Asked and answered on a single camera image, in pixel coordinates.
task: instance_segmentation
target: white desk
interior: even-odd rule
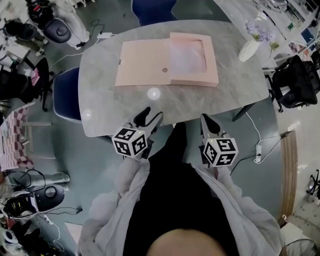
[[[217,63],[217,87],[190,85],[115,87],[118,63],[125,41],[169,38],[170,32],[210,35]],[[213,20],[178,20],[135,28],[88,48],[79,71],[79,107],[88,137],[113,134],[143,104],[163,111],[163,125],[199,118],[249,105],[268,97],[259,59],[246,62],[238,54],[246,40],[231,23]],[[161,96],[150,100],[147,92],[158,88]]]

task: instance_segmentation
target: white vase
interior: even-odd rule
[[[254,40],[254,39],[246,42],[238,55],[239,60],[242,62],[245,62],[248,59],[250,59],[250,57],[252,55],[254,55],[255,52],[258,50],[259,45],[260,45],[260,42]]]

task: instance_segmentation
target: pink and white checkered cloth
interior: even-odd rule
[[[23,142],[24,131],[23,122],[27,120],[28,109],[30,105],[25,105],[11,112],[6,118],[8,126],[8,137],[3,136],[3,126],[0,126],[0,133],[3,141],[4,155],[0,156],[1,171],[15,169],[19,167],[31,169],[34,162],[26,155]]]

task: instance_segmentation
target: green floor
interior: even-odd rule
[[[96,0],[96,3],[89,2],[86,8],[79,4],[78,15],[91,31],[91,22],[99,19],[104,24],[105,32],[118,34],[139,26],[137,18],[131,12],[131,2],[129,0]],[[178,0],[173,9],[175,16],[182,19],[208,19],[229,21],[224,13],[212,0]],[[88,48],[96,42],[97,27],[92,39],[84,47]],[[46,57],[49,66],[66,54],[78,54],[67,44],[54,44],[46,49]],[[66,71],[80,64],[81,56],[67,57],[55,66],[55,71]],[[14,107],[21,106],[19,100],[15,100]],[[69,173],[71,181],[69,191],[65,194],[65,199],[61,207],[79,207],[83,212],[78,215],[50,215],[61,232],[60,243],[65,247],[67,253],[73,255],[77,245],[66,230],[64,222],[83,224],[89,212],[92,200],[100,193],[108,193],[114,188],[114,177],[122,157],[117,155],[111,144],[98,138],[86,137],[81,124],[73,123],[61,119],[52,111],[52,100],[49,98],[47,107],[49,112],[44,113],[41,105],[37,103],[30,109],[29,121],[52,121],[51,127],[39,127],[34,130],[34,147],[36,152],[42,154],[55,154],[56,160],[36,159],[35,168],[43,173],[55,173],[62,171]],[[245,115],[236,123],[232,122],[232,117],[239,110],[228,111],[218,114],[216,117],[223,124],[225,130],[231,137],[236,139],[239,155],[237,159],[255,154],[255,145],[258,142],[258,134],[253,124]],[[274,108],[271,100],[265,99],[258,102],[249,114],[253,118],[261,137],[269,138],[278,135],[278,126]],[[161,127],[157,133],[152,135],[154,142],[152,154],[159,150],[165,143],[172,131],[172,126]],[[187,122],[188,148],[185,154],[186,161],[200,163],[198,146],[201,144],[199,120]],[[264,152],[268,152],[274,143],[273,139],[265,141]],[[271,214],[277,217],[280,213],[281,185],[282,185],[282,155],[281,147],[278,144],[274,152],[262,164],[255,164],[252,159],[242,161],[232,175],[234,182],[239,185],[244,195],[252,197],[261,207],[266,208]],[[40,222],[44,228],[43,235],[48,240],[58,237],[58,230],[55,226],[50,226]]]

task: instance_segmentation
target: cardboard box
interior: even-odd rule
[[[211,37],[170,33],[170,38],[127,41],[122,45],[116,86],[219,83]]]

